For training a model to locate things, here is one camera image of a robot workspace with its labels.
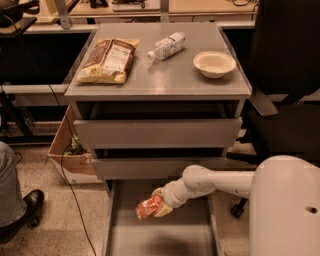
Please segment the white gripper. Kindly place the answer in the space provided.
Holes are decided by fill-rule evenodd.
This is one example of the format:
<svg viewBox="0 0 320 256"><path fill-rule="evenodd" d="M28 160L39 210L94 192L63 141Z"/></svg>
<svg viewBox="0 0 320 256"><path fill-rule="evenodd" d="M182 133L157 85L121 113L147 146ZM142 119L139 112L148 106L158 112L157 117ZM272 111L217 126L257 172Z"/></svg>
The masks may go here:
<svg viewBox="0 0 320 256"><path fill-rule="evenodd" d="M155 195L162 196L164 202L167 204L162 204L153 214L154 217L159 218L168 215L173 211L173 208L179 208L189 199L195 198L197 193L188 188L183 179L180 178L167 183L163 188L159 187L155 189L151 196L153 197Z"/></svg>

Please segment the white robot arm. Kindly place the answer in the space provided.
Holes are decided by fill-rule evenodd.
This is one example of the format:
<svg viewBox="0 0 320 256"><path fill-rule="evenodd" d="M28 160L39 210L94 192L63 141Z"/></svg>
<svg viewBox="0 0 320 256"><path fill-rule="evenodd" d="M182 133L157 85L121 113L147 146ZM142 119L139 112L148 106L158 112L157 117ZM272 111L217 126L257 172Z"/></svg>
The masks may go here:
<svg viewBox="0 0 320 256"><path fill-rule="evenodd" d="M249 200L249 256L320 256L320 169L293 156L273 156L254 171L187 167L155 190L170 208L216 190Z"/></svg>

